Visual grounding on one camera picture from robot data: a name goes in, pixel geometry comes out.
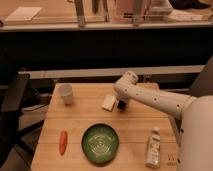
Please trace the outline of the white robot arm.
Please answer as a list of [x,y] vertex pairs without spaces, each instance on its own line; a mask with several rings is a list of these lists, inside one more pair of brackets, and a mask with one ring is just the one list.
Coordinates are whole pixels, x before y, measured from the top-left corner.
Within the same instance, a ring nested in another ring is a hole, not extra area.
[[125,72],[113,85],[118,99],[130,99],[181,120],[177,171],[213,171],[213,95],[194,97],[137,86],[138,76]]

